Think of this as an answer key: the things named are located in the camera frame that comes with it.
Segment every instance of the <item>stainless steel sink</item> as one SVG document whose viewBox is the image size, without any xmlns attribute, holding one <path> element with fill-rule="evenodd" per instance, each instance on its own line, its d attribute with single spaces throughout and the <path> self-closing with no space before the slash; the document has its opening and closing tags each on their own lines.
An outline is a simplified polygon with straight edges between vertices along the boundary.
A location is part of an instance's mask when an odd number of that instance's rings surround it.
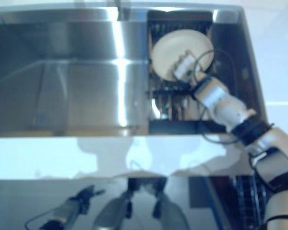
<svg viewBox="0 0 288 230">
<path fill-rule="evenodd" d="M 188 91 L 162 81 L 150 66 L 154 43 L 182 28 L 207 34 L 232 56 L 236 79 L 217 53 L 208 72 L 265 117 L 240 7 L 26 6 L 0 8 L 0 136 L 198 133 L 198 107 Z M 165 116 L 154 116 L 153 100 Z M 205 125 L 206 132 L 225 131 L 209 120 Z"/>
</svg>

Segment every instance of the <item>cable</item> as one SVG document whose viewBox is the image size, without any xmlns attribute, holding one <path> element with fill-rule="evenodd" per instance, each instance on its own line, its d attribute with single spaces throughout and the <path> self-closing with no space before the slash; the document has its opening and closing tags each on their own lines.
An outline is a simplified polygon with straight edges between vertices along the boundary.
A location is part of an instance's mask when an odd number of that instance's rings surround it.
<svg viewBox="0 0 288 230">
<path fill-rule="evenodd" d="M 53 212 L 53 211 L 57 210 L 58 208 L 59 208 L 59 207 L 54 207 L 54 208 L 52 208 L 52 209 L 49 209 L 49 210 L 46 211 L 46 212 L 43 212 L 43 213 L 41 213 L 41 214 L 38 214 L 37 216 L 34 216 L 34 217 L 30 218 L 29 220 L 27 220 L 27 221 L 24 223 L 24 228 L 25 228 L 26 230 L 30 230 L 29 227 L 28 227 L 28 225 L 29 225 L 31 222 L 33 222 L 34 220 L 39 219 L 39 218 L 47 215 L 47 214 L 50 213 L 50 212 Z"/>
<path fill-rule="evenodd" d="M 203 123 L 203 117 L 204 117 L 204 114 L 205 112 L 207 111 L 207 108 L 204 108 L 201 116 L 200 116 L 200 119 L 199 119 L 199 124 L 204 124 Z M 222 145 L 232 145 L 232 144 L 235 144 L 237 142 L 239 142 L 239 139 L 234 139 L 234 140 L 229 140 L 229 141 L 218 141 L 218 140 L 212 140 L 210 139 L 209 137 L 206 136 L 206 134 L 203 132 L 203 130 L 200 129 L 200 133 L 201 135 L 203 136 L 203 138 L 209 142 L 212 142 L 212 143 L 215 143 L 215 144 L 222 144 Z"/>
<path fill-rule="evenodd" d="M 225 50 L 223 49 L 220 49 L 220 48 L 216 48 L 216 49 L 211 49 L 211 50 L 208 50 L 206 52 L 204 52 L 203 54 L 201 54 L 195 61 L 195 64 L 193 66 L 193 70 L 192 70 L 192 75 L 193 75 L 193 78 L 194 80 L 196 81 L 196 83 L 198 83 L 198 80 L 196 78 L 196 68 L 197 66 L 200 64 L 200 60 L 206 56 L 207 54 L 210 54 L 210 53 L 215 53 L 215 52 L 220 52 L 222 54 L 225 54 L 227 56 L 227 58 L 230 60 L 230 64 L 231 64 L 231 67 L 232 67 L 232 73 L 233 73 L 233 78 L 234 78 L 234 86 L 235 86 L 235 96 L 238 96 L 238 86 L 237 86 L 237 71 L 236 71 L 236 68 L 235 68 L 235 62 L 234 62 L 234 59 L 232 58 L 232 56 L 226 52 Z"/>
<path fill-rule="evenodd" d="M 238 95 L 237 72 L 236 72 L 234 60 L 233 60 L 232 56 L 231 56 L 228 52 L 226 52 L 226 51 L 224 51 L 224 50 L 222 50 L 222 49 L 219 49 L 219 48 L 217 48 L 217 49 L 211 49 L 211 50 L 208 50 L 208 51 L 204 52 L 203 54 L 201 54 L 201 55 L 196 59 L 195 64 L 194 64 L 194 66 L 193 66 L 193 70 L 192 70 L 193 78 L 194 78 L 194 80 L 195 80 L 196 83 L 199 83 L 198 80 L 197 80 L 197 78 L 196 78 L 196 74 L 195 74 L 195 73 L 196 73 L 196 69 L 197 69 L 197 66 L 199 65 L 200 60 L 201 60 L 204 56 L 206 56 L 207 54 L 215 53 L 215 52 L 220 52 L 220 53 L 225 54 L 225 55 L 228 57 L 228 59 L 230 60 L 230 63 L 231 63 L 231 66 L 232 66 L 233 77 L 234 77 L 235 95 L 237 96 L 237 95 Z M 200 124 L 203 124 L 203 117 L 204 117 L 204 114 L 205 114 L 206 111 L 207 111 L 207 108 L 204 108 L 204 110 L 203 110 L 203 112 L 202 112 L 202 114 L 201 114 L 201 116 L 200 116 L 200 118 L 199 118 Z M 200 130 L 200 133 L 201 133 L 201 135 L 203 136 L 203 138 L 204 138 L 205 140 L 207 140 L 207 141 L 209 141 L 209 142 L 212 142 L 212 143 L 215 143 L 215 144 L 231 145 L 231 144 L 235 144 L 235 143 L 239 142 L 239 139 L 234 139 L 234 140 L 230 140 L 230 141 L 217 141 L 217 140 L 212 140 L 212 139 L 208 138 L 208 137 L 206 136 L 206 134 L 205 134 L 202 130 Z"/>
</svg>

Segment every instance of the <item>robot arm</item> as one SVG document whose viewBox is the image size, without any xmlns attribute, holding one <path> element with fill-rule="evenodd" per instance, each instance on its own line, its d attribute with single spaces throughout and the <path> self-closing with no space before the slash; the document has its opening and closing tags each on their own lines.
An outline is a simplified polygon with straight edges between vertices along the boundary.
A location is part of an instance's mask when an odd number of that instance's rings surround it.
<svg viewBox="0 0 288 230">
<path fill-rule="evenodd" d="M 59 206 L 40 230 L 70 230 L 80 214 L 87 214 L 90 199 L 104 192 L 104 190 L 94 192 L 93 185 L 83 189 Z"/>
<path fill-rule="evenodd" d="M 200 102 L 218 124 L 241 141 L 250 154 L 253 168 L 276 194 L 266 207 L 265 227 L 268 230 L 288 230 L 288 135 L 271 127 L 253 109 L 230 95 L 218 79 L 198 72 L 196 81 L 186 73 L 190 66 L 180 60 L 173 71 L 177 80 L 188 82 L 193 98 Z"/>
<path fill-rule="evenodd" d="M 92 230 L 120 230 L 123 220 L 131 215 L 132 196 L 133 192 L 127 190 L 108 202 L 95 219 Z"/>
<path fill-rule="evenodd" d="M 182 209 L 161 192 L 157 194 L 157 203 L 153 217 L 158 219 L 163 230 L 190 230 L 187 218 Z"/>
</svg>

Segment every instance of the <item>white plate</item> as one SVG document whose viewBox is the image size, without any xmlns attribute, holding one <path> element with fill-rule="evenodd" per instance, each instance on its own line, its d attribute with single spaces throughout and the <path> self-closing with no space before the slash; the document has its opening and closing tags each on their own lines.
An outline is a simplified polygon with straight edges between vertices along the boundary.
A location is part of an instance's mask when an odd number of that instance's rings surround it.
<svg viewBox="0 0 288 230">
<path fill-rule="evenodd" d="M 155 73 L 168 81 L 176 81 L 171 67 L 177 62 L 181 55 L 190 50 L 195 57 L 212 50 L 213 46 L 209 38 L 195 30 L 176 30 L 157 41 L 152 51 L 152 64 Z M 214 53 L 211 52 L 200 59 L 199 63 L 205 71 L 213 60 Z"/>
</svg>

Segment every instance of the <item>metal grate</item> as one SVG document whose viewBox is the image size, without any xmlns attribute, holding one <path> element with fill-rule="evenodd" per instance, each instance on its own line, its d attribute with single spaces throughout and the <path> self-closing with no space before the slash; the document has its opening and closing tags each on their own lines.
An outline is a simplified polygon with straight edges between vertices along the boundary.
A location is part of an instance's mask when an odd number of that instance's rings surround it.
<svg viewBox="0 0 288 230">
<path fill-rule="evenodd" d="M 207 20 L 171 20 L 153 19 L 148 22 L 149 32 L 149 49 L 164 35 L 180 29 L 192 29 L 207 34 L 212 22 Z M 156 102 L 156 106 L 161 113 L 159 118 L 154 117 L 153 108 L 150 105 L 150 120 L 165 119 L 165 120 L 189 120 L 184 114 L 186 109 L 182 104 L 190 103 L 189 91 L 185 85 L 178 85 L 173 82 L 168 82 L 158 77 L 151 68 L 149 76 L 149 101 Z"/>
<path fill-rule="evenodd" d="M 203 34 L 207 34 L 210 23 L 208 22 L 151 22 L 149 24 L 149 31 L 152 37 L 152 44 L 154 45 L 162 36 L 173 32 L 175 30 L 190 29 L 196 30 Z"/>
<path fill-rule="evenodd" d="M 265 186 L 258 176 L 236 177 L 236 189 L 243 230 L 255 230 L 263 223 L 267 202 Z"/>
</svg>

